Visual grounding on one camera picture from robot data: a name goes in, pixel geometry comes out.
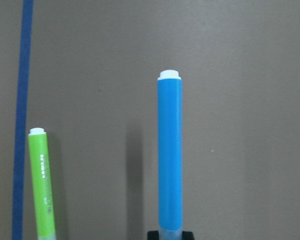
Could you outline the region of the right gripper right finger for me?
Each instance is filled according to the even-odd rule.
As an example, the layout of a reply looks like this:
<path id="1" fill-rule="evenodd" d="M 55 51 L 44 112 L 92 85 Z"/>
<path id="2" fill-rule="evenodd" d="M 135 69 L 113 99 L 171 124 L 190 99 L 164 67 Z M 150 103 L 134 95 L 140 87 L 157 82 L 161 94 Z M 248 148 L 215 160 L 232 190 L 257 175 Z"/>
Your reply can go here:
<path id="1" fill-rule="evenodd" d="M 183 231 L 182 240 L 194 240 L 194 233 L 192 231 Z"/>

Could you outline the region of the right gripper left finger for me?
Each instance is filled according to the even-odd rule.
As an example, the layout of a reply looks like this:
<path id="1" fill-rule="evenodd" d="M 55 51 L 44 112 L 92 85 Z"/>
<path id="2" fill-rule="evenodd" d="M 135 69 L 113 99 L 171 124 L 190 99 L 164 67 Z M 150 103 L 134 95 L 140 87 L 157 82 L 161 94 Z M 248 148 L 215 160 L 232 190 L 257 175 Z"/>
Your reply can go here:
<path id="1" fill-rule="evenodd" d="M 160 235 L 158 230 L 152 230 L 147 232 L 147 240 L 159 240 Z"/>

